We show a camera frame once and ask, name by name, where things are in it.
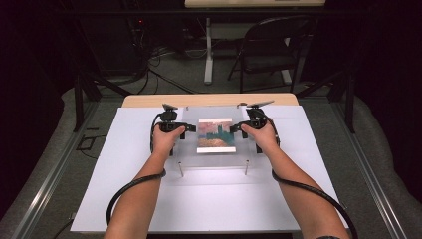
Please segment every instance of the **right hand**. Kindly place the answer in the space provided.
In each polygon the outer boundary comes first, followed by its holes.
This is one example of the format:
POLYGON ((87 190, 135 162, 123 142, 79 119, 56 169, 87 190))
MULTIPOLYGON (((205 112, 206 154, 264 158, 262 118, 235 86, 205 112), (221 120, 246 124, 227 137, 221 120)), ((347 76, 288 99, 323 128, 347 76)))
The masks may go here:
POLYGON ((255 143, 263 150, 263 153, 275 147, 280 148, 276 142, 276 133, 268 121, 260 129, 252 128, 245 123, 241 125, 241 129, 255 139, 255 143))

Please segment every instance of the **chair leg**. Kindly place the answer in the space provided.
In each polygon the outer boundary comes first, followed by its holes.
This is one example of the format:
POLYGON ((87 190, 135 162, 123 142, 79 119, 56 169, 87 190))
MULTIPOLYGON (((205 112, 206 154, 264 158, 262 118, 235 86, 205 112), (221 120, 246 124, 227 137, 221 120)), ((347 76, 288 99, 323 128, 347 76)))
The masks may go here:
POLYGON ((295 67, 295 69, 293 70, 293 77, 292 77, 292 83, 291 83, 290 93, 292 93, 292 92, 293 92, 294 87, 295 87, 297 68, 298 68, 298 67, 295 67))
POLYGON ((239 91, 239 93, 240 94, 242 94, 243 93, 243 69, 241 68, 240 69, 240 91, 239 91))
POLYGON ((235 64, 232 67, 232 71, 230 71, 229 78, 227 78, 227 81, 230 81, 232 79, 233 72, 235 71, 235 68, 238 62, 239 62, 239 57, 236 58, 235 64))

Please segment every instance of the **forearm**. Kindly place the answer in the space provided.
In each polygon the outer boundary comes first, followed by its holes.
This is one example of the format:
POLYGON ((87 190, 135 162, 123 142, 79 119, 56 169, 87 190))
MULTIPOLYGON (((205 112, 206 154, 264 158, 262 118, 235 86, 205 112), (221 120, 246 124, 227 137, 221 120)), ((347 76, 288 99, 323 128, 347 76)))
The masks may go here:
MULTIPOLYGON (((275 173, 283 179, 300 182, 321 189, 282 150, 265 151, 275 173)), ((280 183, 280 188, 305 238, 332 235, 348 238, 335 208, 323 198, 303 189, 280 183)))
MULTIPOLYGON (((154 153, 134 179, 162 172, 164 154, 154 153)), ((155 210, 160 179, 153 179, 129 189, 119 199, 105 238, 146 238, 155 210)))

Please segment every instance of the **table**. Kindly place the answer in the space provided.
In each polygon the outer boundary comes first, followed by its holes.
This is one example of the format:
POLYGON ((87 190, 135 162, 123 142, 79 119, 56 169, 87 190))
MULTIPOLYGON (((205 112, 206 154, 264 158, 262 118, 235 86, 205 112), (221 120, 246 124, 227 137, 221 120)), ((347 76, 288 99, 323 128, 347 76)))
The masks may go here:
MULTIPOLYGON (((248 7, 321 7, 325 0, 185 0, 186 8, 248 8, 248 7)), ((207 60, 205 65, 204 84, 212 84, 213 56, 211 39, 240 39, 254 23, 223 24, 211 26, 210 18, 206 19, 207 60)), ((290 82, 289 71, 282 71, 283 78, 290 82)))
MULTIPOLYGON (((281 136, 283 149, 336 199, 305 112, 293 94, 129 96, 117 111, 71 231, 98 233, 106 230, 105 212, 109 199, 132 179, 149 156, 150 123, 154 114, 163 111, 163 103, 181 110, 195 106, 235 108, 244 101, 252 104, 270 100, 274 101, 272 106, 262 109, 284 133, 281 136)), ((191 135, 196 137, 189 132, 186 140, 191 135)), ((245 166, 192 167, 180 175, 175 166, 178 158, 170 157, 166 161, 167 175, 162 179, 149 228, 151 233, 299 230, 278 184, 271 176, 269 162, 264 155, 255 152, 255 144, 251 146, 248 139, 241 139, 240 134, 237 137, 242 142, 245 140, 246 147, 254 150, 247 175, 245 166)), ((176 143, 176 155, 177 146, 181 144, 181 141, 176 143)))

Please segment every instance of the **person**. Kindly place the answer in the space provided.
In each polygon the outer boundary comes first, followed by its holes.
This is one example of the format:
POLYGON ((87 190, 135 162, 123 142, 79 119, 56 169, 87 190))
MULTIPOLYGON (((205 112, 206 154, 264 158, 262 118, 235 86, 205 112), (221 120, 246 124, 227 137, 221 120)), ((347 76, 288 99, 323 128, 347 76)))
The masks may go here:
MULTIPOLYGON (((254 129, 245 124, 242 124, 241 128, 254 138, 280 178, 320 189, 318 184, 280 149, 270 123, 266 123, 261 129, 254 129)), ((162 132, 156 125, 153 133, 154 150, 134 179, 161 173, 171 148, 184 131, 184 127, 179 127, 172 132, 162 132)), ((335 208, 330 203, 300 188, 283 183, 279 185, 304 238, 349 238, 335 208)), ((159 187, 160 179, 154 179, 140 183, 125 192, 114 209, 105 232, 105 239, 146 238, 159 187)))

